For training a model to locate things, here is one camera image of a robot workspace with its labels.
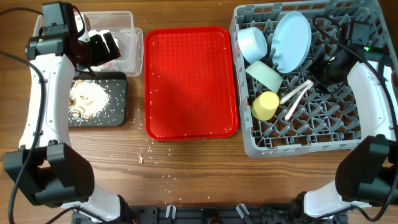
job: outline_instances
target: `cup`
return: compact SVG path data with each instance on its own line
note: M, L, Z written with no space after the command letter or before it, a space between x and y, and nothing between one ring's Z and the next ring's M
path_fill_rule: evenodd
M267 42L257 27L239 30L238 44L243 57L252 64L267 55Z
M283 82L283 78L277 72L260 61L248 66L246 72L274 93L278 92Z
M260 121L267 121L275 114L279 106L279 97L272 91L262 93L257 97L252 106L251 113Z

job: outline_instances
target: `red plastic tray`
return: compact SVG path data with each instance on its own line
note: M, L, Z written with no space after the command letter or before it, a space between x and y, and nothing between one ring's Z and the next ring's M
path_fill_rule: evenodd
M156 29L145 37L145 126L156 140L222 138L238 128L228 32Z

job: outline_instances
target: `clear plastic container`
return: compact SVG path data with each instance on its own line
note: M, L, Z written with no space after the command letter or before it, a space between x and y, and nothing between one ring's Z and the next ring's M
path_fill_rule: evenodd
M112 33L118 40L121 54L118 59L102 65L101 68L92 67L92 69L101 70L101 72L118 71L124 72L127 76L138 76L142 70L144 42L142 30L134 28L131 12L82 12L82 14L89 19L91 30L97 32L109 30ZM38 16L33 35L37 36L39 29L44 25L43 16Z

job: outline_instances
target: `yellow cup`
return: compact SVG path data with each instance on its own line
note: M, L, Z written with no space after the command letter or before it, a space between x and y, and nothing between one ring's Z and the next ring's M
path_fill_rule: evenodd
M273 91L267 91L257 97L251 105L251 113L261 121L267 121L275 114L279 106L279 97Z

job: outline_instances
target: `wooden table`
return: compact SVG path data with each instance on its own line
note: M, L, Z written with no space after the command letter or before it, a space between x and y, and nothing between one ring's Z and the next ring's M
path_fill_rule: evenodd
M144 34L161 27L229 27L233 9L240 4L275 0L241 1L108 1L74 2L80 11L131 11L134 25ZM0 10L25 6L41 11L29 0L3 0ZM398 38L398 1L381 0L384 16L395 43ZM24 48L32 35L36 15L13 12L0 18L0 49L25 58ZM24 130L30 93L30 71L14 60L0 57L0 155L17 150ZM71 129L74 150L91 162L96 181L130 205L260 205L290 202L304 190L315 190L335 178L338 164L348 151L305 154L275 159L251 159L243 149L239 130L228 139L152 141L144 123L144 72L128 79L127 121L120 128ZM145 162L138 164L137 153ZM0 169L0 223L7 223L9 196L14 183ZM61 209L33 207L19 192L17 223L44 223ZM377 208L368 209L371 216ZM396 223L398 208L391 207L379 223ZM350 223L366 223L350 213ZM69 223L70 214L58 223Z

